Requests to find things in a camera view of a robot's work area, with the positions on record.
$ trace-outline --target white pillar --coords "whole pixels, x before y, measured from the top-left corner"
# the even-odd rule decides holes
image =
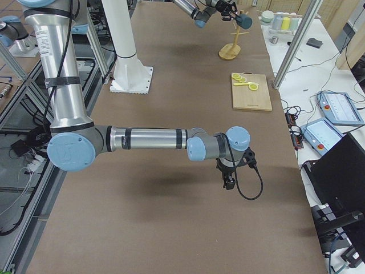
[[[147,94],[152,67],[138,60],[126,0],[102,0],[112,35],[117,61],[110,91]]]

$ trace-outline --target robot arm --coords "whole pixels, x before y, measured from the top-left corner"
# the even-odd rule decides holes
[[[249,29],[252,25],[252,19],[245,14],[237,14],[237,6],[232,0],[205,0],[206,8],[200,11],[187,0],[173,0],[173,2],[184,12],[186,12],[195,21],[195,25],[203,28],[209,18],[218,11],[222,15],[223,21],[235,20],[243,29]]]
[[[20,19],[13,15],[0,18],[0,41],[5,47],[15,43],[21,52],[28,52],[35,47]]]
[[[48,5],[44,5],[44,0],[18,2],[23,5],[26,22],[33,25],[38,40],[54,113],[47,153],[55,166],[65,171],[79,171],[90,166],[97,155],[117,149],[186,149],[190,160],[217,159],[217,168],[223,174],[227,190],[233,188],[232,184],[234,186],[232,173],[236,167],[246,164],[255,167],[254,154],[249,148],[250,135],[242,127],[232,127],[226,134],[208,135],[200,128],[95,126],[86,113],[69,33],[70,20],[77,20],[82,12],[87,12],[80,9],[82,1],[48,0]]]

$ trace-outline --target blue joint cap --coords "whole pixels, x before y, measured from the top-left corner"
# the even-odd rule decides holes
[[[203,161],[205,159],[206,150],[202,139],[196,136],[189,138],[186,142],[186,146],[190,161]]]
[[[56,0],[17,0],[20,4],[26,6],[26,7],[45,7]]]
[[[52,137],[47,148],[52,163],[65,171],[79,171],[95,160],[94,145],[84,136],[64,132]]]
[[[244,30],[249,29],[252,26],[252,18],[246,14],[240,14],[237,19],[237,24]]]
[[[200,28],[200,29],[202,29],[203,27],[205,27],[205,24],[206,24],[206,22],[204,22],[204,21],[202,21],[202,20],[195,20],[195,25],[196,25],[198,28]]]
[[[0,35],[0,41],[3,43],[5,47],[10,47],[14,44],[13,40],[11,40],[8,36]]]
[[[243,127],[231,127],[227,130],[226,135],[234,150],[245,151],[250,145],[251,136]]]
[[[5,23],[18,23],[21,20],[15,15],[8,15],[0,18],[0,21],[4,21]]]
[[[89,24],[74,26],[71,30],[72,34],[87,34]]]

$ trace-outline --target yellow cup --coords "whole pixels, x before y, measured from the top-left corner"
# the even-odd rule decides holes
[[[281,29],[282,30],[288,30],[289,26],[290,26],[290,18],[289,17],[284,17],[283,22],[281,24]]]

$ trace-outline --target wooden stand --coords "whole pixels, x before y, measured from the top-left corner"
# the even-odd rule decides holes
[[[236,35],[234,36],[234,41],[233,44],[227,44],[225,45],[218,53],[219,57],[222,58],[223,60],[233,60],[234,58],[237,57],[237,55],[240,53],[241,51],[241,47],[237,44],[238,42],[238,36],[240,34],[246,34],[246,33],[240,33],[240,27],[239,25],[237,25],[236,27]]]

